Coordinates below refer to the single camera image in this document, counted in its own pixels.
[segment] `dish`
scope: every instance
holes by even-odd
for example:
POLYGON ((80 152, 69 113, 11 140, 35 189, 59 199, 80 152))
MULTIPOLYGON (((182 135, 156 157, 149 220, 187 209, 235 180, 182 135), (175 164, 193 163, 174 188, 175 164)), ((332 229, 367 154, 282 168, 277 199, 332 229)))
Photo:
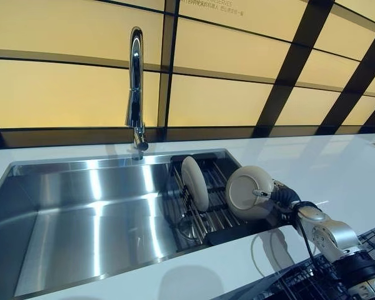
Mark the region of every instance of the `dish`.
POLYGON ((182 180, 187 186, 197 209, 207 211, 209 200, 206 182, 199 165, 191 156, 188 156, 182 162, 182 180))
POLYGON ((257 166, 240 167, 227 181, 226 202, 238 218, 247 221, 264 219, 271 212, 273 202, 266 197, 255 196, 255 189, 269 193, 274 189, 272 177, 257 166))

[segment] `countertop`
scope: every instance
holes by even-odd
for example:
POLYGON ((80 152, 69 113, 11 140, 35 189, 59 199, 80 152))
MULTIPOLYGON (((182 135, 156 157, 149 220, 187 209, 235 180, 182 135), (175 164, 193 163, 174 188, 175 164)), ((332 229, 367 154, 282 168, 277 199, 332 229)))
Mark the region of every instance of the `countertop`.
MULTIPOLYGON (((150 144, 147 154, 226 148, 258 165, 358 234, 375 227, 375 134, 150 144)), ((131 153, 130 144, 0 150, 0 179, 13 161, 131 153)), ((38 300, 211 299, 308 258, 291 226, 244 237, 38 300)))

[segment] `cable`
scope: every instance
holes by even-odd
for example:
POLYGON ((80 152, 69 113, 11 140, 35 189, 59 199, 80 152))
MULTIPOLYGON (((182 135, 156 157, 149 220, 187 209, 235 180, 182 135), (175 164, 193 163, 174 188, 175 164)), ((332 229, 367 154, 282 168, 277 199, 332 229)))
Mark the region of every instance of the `cable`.
POLYGON ((310 245, 308 243, 308 238, 307 238, 307 234, 304 232, 304 228, 303 228, 303 225, 301 224, 301 221, 300 219, 297 217, 296 215, 296 221, 297 223, 299 224, 299 227, 300 227, 300 231, 301 231, 301 234, 304 238, 304 242, 306 243, 306 247, 307 247, 307 251, 308 251, 308 254, 310 255, 310 259, 312 261, 312 264, 314 265, 314 267, 316 268, 316 270, 318 271, 319 274, 322 274, 322 271, 321 271, 321 267, 319 266, 318 262, 315 260, 315 257, 313 256, 312 252, 311 252, 311 249, 310 249, 310 245))

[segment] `chrome faucet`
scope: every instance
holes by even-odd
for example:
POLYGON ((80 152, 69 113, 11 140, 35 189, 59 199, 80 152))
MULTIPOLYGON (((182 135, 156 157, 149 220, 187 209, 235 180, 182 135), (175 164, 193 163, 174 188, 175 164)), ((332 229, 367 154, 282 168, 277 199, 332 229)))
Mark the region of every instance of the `chrome faucet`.
POLYGON ((135 147, 140 151, 148 149, 144 136, 143 123, 143 34, 142 29, 133 27, 129 57, 129 102, 126 113, 126 126, 133 128, 135 147))

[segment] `dish rack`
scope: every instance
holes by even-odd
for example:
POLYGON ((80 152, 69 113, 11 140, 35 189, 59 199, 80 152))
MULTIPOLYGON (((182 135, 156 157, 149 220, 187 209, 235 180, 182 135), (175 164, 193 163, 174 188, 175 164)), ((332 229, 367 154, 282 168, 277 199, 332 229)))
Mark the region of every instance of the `dish rack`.
MULTIPOLYGON (((359 236, 365 250, 375 260, 375 229, 359 236)), ((314 257, 321 273, 307 259, 213 300, 350 300, 332 264, 322 255, 314 257)))
POLYGON ((162 210, 173 231, 177 250, 184 251, 193 246, 213 246, 238 239, 273 226, 269 220, 246 222, 237 218, 229 209, 225 199, 225 187, 230 175, 239 165, 230 157, 209 154, 192 155, 203 173, 206 182, 209 207, 206 212, 197 209, 188 188, 183 184, 181 165, 186 156, 174 156, 168 166, 168 179, 162 190, 162 210))

